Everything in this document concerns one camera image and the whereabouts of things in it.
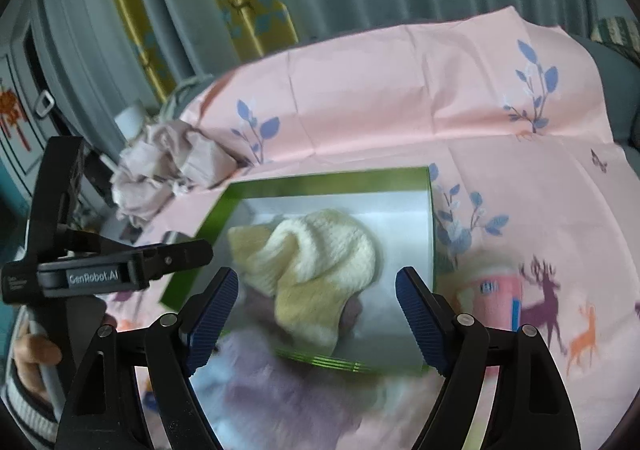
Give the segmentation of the person's left hand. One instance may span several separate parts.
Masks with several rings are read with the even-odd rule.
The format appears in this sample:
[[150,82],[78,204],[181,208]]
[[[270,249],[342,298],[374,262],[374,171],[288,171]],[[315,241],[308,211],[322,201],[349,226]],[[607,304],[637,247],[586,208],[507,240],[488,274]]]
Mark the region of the person's left hand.
[[45,404],[50,397],[43,383],[40,366],[57,366],[62,360],[60,348],[45,336],[32,334],[24,320],[13,343],[13,360],[17,376],[26,390]]

